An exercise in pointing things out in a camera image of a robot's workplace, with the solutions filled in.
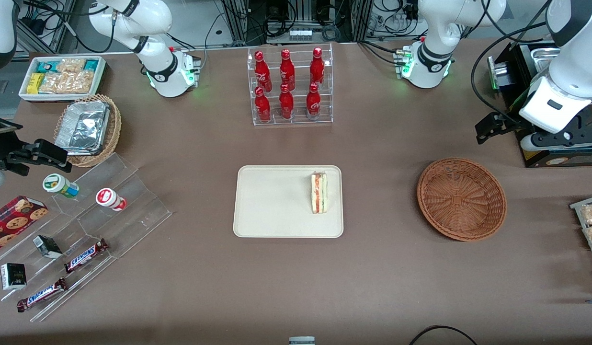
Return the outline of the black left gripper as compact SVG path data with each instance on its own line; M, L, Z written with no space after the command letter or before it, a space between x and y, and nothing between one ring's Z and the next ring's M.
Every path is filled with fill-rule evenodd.
M503 116L498 112L487 114L476 124L476 139L479 145L497 135L515 131L517 138L524 138L537 133L538 127L517 114L515 119L511 116Z

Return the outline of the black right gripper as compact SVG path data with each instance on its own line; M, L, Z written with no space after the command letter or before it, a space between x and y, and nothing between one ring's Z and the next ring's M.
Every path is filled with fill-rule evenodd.
M0 170L11 171L17 175L28 175L29 164L46 165L62 172L70 173L72 163L68 162L68 152L45 139L35 141L35 157L19 140L15 131L22 129L20 124L0 118Z

